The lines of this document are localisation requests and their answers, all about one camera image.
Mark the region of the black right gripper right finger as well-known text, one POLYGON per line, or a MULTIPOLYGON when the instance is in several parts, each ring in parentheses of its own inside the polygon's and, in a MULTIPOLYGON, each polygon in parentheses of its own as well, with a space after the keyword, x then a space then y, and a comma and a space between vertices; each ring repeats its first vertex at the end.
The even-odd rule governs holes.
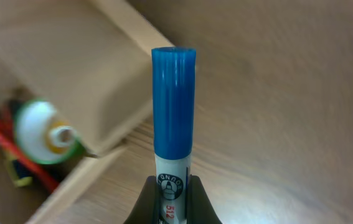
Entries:
POLYGON ((191 175, 187 190, 187 224, 222 224, 196 175, 191 175))

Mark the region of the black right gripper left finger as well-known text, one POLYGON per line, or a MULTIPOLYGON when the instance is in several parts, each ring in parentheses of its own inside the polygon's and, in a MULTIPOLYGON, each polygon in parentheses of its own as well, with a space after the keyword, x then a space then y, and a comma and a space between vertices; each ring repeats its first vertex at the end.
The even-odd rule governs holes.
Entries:
POLYGON ((148 176, 124 224, 159 223, 159 188, 155 176, 148 176))

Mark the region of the small yellow tape roll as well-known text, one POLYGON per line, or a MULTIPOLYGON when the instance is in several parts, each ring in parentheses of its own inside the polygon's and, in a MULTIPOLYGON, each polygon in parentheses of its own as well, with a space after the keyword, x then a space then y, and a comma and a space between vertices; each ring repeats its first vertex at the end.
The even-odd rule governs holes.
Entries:
POLYGON ((45 145, 50 152, 65 154, 77 142, 75 131, 65 121, 52 119, 44 132, 45 145))

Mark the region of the yellow highlighter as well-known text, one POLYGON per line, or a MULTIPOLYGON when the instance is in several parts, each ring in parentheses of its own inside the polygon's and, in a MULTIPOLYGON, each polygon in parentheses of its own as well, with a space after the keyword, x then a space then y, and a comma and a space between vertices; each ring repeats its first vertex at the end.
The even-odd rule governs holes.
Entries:
POLYGON ((26 187, 33 183, 33 176, 29 169, 11 152, 5 152, 5 168, 15 187, 26 187))

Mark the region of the blue white marker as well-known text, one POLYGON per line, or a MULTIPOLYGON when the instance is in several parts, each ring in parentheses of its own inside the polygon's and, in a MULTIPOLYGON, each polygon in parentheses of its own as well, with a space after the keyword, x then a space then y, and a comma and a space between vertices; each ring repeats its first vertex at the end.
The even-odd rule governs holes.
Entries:
POLYGON ((152 49, 153 124, 159 222, 186 223, 194 130, 196 51, 152 49))

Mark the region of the green tape roll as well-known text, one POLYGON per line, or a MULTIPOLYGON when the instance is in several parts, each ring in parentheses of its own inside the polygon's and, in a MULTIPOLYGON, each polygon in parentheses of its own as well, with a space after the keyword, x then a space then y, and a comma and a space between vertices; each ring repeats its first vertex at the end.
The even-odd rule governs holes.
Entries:
POLYGON ((78 133, 71 126, 77 139, 73 148, 65 154, 50 152, 45 145, 44 132, 52 119, 65 121, 71 126, 69 122, 60 117, 58 111, 51 103, 41 98, 24 103, 16 113, 13 131, 17 145, 30 160, 37 164, 53 165, 63 163, 72 157, 83 154, 85 151, 80 143, 78 133))

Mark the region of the brown cardboard box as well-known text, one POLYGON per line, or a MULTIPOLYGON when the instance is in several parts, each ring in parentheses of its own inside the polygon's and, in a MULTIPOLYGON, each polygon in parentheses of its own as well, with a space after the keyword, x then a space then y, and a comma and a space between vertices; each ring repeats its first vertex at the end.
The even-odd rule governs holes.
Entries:
POLYGON ((168 45, 126 1, 0 1, 0 59, 90 153, 31 223, 60 215, 126 150, 123 139, 153 109, 151 51, 168 45))

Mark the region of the orange utility knife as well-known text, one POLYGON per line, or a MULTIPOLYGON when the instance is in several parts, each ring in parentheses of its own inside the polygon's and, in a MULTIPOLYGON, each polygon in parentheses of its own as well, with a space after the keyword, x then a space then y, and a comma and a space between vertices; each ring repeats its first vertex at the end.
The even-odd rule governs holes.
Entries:
POLYGON ((14 154, 29 171, 35 174, 50 193, 59 186, 59 183, 47 171, 24 155, 14 140, 12 124, 3 120, 0 120, 0 146, 14 154))

